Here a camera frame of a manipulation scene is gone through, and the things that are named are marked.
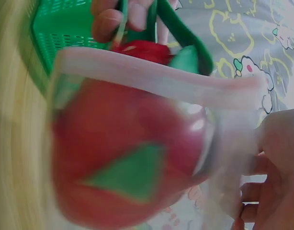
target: plastic packaging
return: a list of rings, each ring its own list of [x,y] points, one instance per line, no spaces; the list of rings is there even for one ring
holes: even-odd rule
[[[231,182],[218,172],[228,172],[235,157],[237,178],[249,166],[250,119],[263,87],[259,76],[215,79],[106,50],[60,51],[48,99],[45,172],[59,210],[79,226],[124,229],[210,178],[204,220],[215,230],[211,223],[225,218],[217,210],[221,185]]]

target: green felt leaf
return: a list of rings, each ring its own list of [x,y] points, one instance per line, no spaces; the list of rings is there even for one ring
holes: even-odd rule
[[[162,147],[158,145],[142,144],[88,178],[85,184],[144,202],[156,190],[162,168],[162,152]]]
[[[194,45],[186,46],[178,52],[168,66],[190,73],[199,73],[199,59]]]

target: cartoon print fabric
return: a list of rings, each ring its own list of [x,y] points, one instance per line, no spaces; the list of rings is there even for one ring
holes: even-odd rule
[[[294,0],[180,0],[178,8],[177,14],[210,50],[215,77],[260,74],[265,79],[257,125],[267,114],[287,108],[294,64],[294,19],[287,17],[294,17]],[[174,52],[180,49],[171,35],[168,46]],[[205,190],[204,183],[194,187],[135,230],[203,230]]]

